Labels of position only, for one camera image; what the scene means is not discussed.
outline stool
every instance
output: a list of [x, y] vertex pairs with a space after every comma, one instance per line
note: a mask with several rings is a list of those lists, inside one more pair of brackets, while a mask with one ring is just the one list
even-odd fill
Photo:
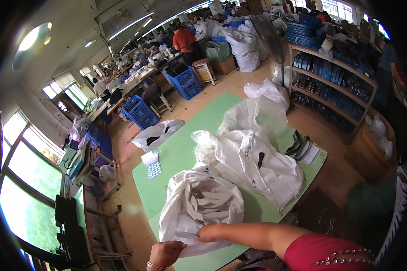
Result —
[[211, 82], [213, 85], [216, 84], [214, 83], [216, 76], [207, 58], [193, 62], [191, 67], [201, 83]]
[[[173, 111], [173, 109], [170, 107], [169, 102], [161, 93], [161, 88], [155, 83], [151, 84], [147, 89], [145, 89], [145, 92], [143, 93], [141, 98], [152, 109], [152, 111], [157, 115], [158, 118], [161, 118], [160, 114], [166, 110], [169, 110], [170, 112]], [[154, 101], [158, 101], [158, 99], [160, 99], [164, 105], [157, 107], [153, 103]]]

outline chair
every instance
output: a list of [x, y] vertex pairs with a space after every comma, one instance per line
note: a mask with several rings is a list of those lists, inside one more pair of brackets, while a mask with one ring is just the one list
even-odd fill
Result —
[[[169, 102], [166, 100], [166, 97], [164, 97], [164, 95], [161, 93], [161, 88], [155, 83], [151, 84], [147, 89], [145, 89], [145, 92], [141, 98], [152, 109], [158, 118], [161, 118], [160, 114], [166, 110], [169, 110], [170, 112], [173, 111]], [[159, 100], [163, 102], [163, 105], [157, 107], [154, 103], [158, 103]]]

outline paper document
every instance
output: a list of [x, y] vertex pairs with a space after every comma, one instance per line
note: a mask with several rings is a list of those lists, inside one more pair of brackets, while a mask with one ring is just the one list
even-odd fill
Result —
[[310, 165], [312, 160], [315, 158], [315, 156], [318, 154], [319, 152], [319, 148], [315, 145], [312, 145], [310, 150], [306, 153], [306, 155], [304, 155], [304, 157], [302, 158], [302, 161], [306, 164], [306, 165]]

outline green table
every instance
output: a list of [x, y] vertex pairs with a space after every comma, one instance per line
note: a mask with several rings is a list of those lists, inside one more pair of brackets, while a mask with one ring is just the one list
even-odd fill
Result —
[[[166, 188], [169, 179], [180, 171], [191, 169], [196, 163], [194, 157], [196, 143], [191, 139], [190, 134], [196, 130], [207, 130], [216, 133], [223, 121], [225, 111], [241, 101], [241, 98], [230, 93], [222, 94], [159, 146], [157, 150], [162, 174], [149, 180], [147, 167], [143, 163], [140, 163], [133, 170], [134, 180], [148, 215], [149, 224], [158, 240], [160, 214], [166, 203]], [[287, 126], [284, 136], [281, 139], [272, 140], [272, 145], [280, 153], [285, 153], [286, 149], [292, 146], [294, 142], [294, 131], [292, 127]], [[310, 186], [327, 155], [325, 150], [320, 149], [309, 166], [301, 161], [299, 162], [305, 173], [300, 195], [303, 195]], [[282, 213], [279, 214], [265, 196], [241, 188], [240, 191], [244, 199], [244, 222], [278, 223], [301, 197], [298, 196], [292, 199], [282, 210]], [[191, 268], [195, 271], [216, 270], [241, 255], [247, 249], [248, 247], [233, 244], [215, 252], [179, 259], [173, 266], [177, 271], [188, 271]]]

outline red shirt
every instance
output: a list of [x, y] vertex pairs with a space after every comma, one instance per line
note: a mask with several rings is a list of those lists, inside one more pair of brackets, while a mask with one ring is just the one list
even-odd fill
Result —
[[193, 33], [188, 29], [181, 29], [175, 33], [174, 37], [172, 38], [172, 45], [178, 45], [183, 53], [189, 53], [192, 50], [188, 50], [187, 46], [194, 43], [196, 41], [196, 37]]

